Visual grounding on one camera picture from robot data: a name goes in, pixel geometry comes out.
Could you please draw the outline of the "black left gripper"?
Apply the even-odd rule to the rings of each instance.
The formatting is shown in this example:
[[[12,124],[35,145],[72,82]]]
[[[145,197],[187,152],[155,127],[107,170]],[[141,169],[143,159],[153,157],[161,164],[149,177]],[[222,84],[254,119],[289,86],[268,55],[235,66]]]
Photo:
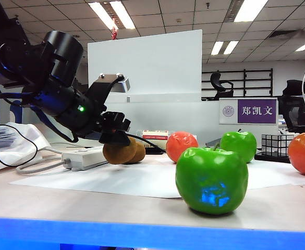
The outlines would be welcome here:
[[[110,90],[63,90],[63,126],[84,139],[99,139],[102,144],[128,146],[130,120],[122,112],[107,111]]]

